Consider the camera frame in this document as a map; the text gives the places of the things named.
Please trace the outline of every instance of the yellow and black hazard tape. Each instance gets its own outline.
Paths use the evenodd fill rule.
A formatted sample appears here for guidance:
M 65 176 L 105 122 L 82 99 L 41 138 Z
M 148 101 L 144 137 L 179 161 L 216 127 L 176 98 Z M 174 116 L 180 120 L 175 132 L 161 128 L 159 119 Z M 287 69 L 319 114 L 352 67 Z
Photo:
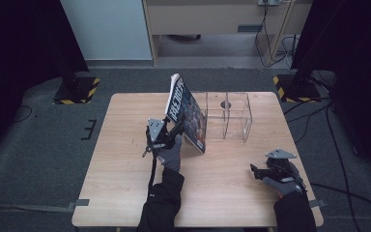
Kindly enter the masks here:
M 95 78 L 91 90 L 89 91 L 87 98 L 82 100 L 59 100 L 55 104 L 74 104 L 74 103 L 89 103 L 92 100 L 92 97 L 95 95 L 96 89 L 98 88 L 100 78 Z
M 273 84 L 278 91 L 278 95 L 281 98 L 282 102 L 318 102 L 319 99 L 311 99 L 311 98 L 288 98 L 285 96 L 285 91 L 282 88 L 282 85 L 279 82 L 278 76 L 273 77 Z

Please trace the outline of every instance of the book cover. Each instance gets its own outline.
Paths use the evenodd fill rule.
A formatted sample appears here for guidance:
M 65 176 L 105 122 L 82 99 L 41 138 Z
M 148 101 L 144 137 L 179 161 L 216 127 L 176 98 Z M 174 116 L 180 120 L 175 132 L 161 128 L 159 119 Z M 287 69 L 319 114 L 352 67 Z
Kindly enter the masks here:
M 191 92 L 186 88 L 181 76 L 176 73 L 171 76 L 170 96 L 165 114 L 176 124 L 182 113 L 185 115 L 185 136 L 204 154 L 206 151 L 206 116 Z

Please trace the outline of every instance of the wooden table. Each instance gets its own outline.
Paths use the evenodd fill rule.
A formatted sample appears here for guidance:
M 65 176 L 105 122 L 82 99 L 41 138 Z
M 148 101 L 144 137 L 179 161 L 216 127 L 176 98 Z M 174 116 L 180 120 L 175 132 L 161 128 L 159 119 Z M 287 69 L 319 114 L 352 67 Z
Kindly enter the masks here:
M 276 148 L 296 155 L 298 151 L 276 95 L 247 94 L 254 122 L 245 143 L 208 137 L 204 155 L 183 143 L 180 173 L 185 183 L 176 226 L 276 226 L 273 204 L 277 193 L 253 178 L 249 164 L 266 168 L 265 153 Z M 76 206 L 73 225 L 137 226 L 147 198 L 153 158 L 151 154 L 141 157 L 146 146 L 147 119 L 162 119 L 167 99 L 168 93 L 112 97 L 79 196 L 89 199 L 89 205 Z M 307 185 L 309 200 L 315 199 L 300 156 L 292 163 Z M 158 164 L 155 183 L 161 181 L 162 169 Z M 317 226 L 322 225 L 319 207 L 312 211 Z

